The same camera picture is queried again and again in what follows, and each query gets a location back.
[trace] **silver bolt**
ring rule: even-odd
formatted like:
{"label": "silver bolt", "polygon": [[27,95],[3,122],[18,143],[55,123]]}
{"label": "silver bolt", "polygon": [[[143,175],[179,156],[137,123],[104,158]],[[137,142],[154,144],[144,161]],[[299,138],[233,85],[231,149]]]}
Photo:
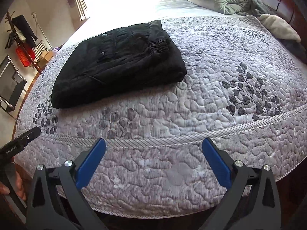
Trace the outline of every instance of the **silver bolt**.
{"label": "silver bolt", "polygon": [[236,166],[238,166],[238,167],[242,167],[242,166],[243,166],[243,162],[240,161],[240,160],[236,160],[236,161],[234,162],[234,164],[235,164]]}
{"label": "silver bolt", "polygon": [[65,165],[66,167],[70,167],[71,165],[73,165],[73,161],[67,160],[66,162],[64,162],[64,165]]}
{"label": "silver bolt", "polygon": [[265,169],[266,171],[270,171],[270,170],[271,170],[271,167],[270,167],[269,165],[266,164],[266,165],[264,166],[264,169]]}
{"label": "silver bolt", "polygon": [[39,164],[36,168],[37,168],[37,170],[42,170],[44,168],[44,165]]}

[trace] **wooden headboard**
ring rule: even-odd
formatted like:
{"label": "wooden headboard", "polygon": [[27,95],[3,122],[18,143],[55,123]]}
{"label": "wooden headboard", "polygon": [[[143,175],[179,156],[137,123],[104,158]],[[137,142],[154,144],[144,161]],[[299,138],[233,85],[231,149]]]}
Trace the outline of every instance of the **wooden headboard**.
{"label": "wooden headboard", "polygon": [[307,49],[307,21],[293,0],[261,0],[277,11],[277,15],[286,20],[301,38],[301,44]]}

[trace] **black chair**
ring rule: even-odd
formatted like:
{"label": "black chair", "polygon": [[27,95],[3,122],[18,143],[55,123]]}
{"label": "black chair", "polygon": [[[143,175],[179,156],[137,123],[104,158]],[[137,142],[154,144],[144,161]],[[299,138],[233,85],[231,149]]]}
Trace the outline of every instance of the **black chair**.
{"label": "black chair", "polygon": [[22,91],[27,93],[24,89],[26,83],[27,80],[20,75],[11,58],[7,55],[0,64],[0,107],[14,120],[16,118],[10,112],[15,110]]}

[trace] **bed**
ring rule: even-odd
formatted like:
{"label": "bed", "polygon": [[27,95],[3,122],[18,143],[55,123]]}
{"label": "bed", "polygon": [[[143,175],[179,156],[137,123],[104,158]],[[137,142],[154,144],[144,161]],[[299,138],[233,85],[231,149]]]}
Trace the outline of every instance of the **bed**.
{"label": "bed", "polygon": [[[225,188],[202,155],[205,137],[247,166],[269,164],[277,181],[304,160],[306,65],[253,16],[225,16],[187,0],[139,1],[114,0],[102,7],[38,77],[15,136],[35,126],[41,136],[16,157],[18,164],[33,175],[38,164],[74,160],[102,137],[106,154],[82,190],[85,198],[96,211],[154,219],[220,202]],[[182,82],[52,108],[53,83],[78,42],[157,19],[182,53],[187,68]]]}

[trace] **curtain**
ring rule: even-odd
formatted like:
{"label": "curtain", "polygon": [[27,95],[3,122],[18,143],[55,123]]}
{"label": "curtain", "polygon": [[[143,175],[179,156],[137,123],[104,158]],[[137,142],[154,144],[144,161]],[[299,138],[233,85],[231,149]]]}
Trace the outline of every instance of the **curtain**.
{"label": "curtain", "polygon": [[88,8],[85,4],[85,1],[84,0],[75,0],[75,2],[76,2],[76,5],[77,5],[77,8],[78,8],[78,11],[79,11],[80,20],[83,21],[85,19],[90,18],[90,15],[88,13]]}

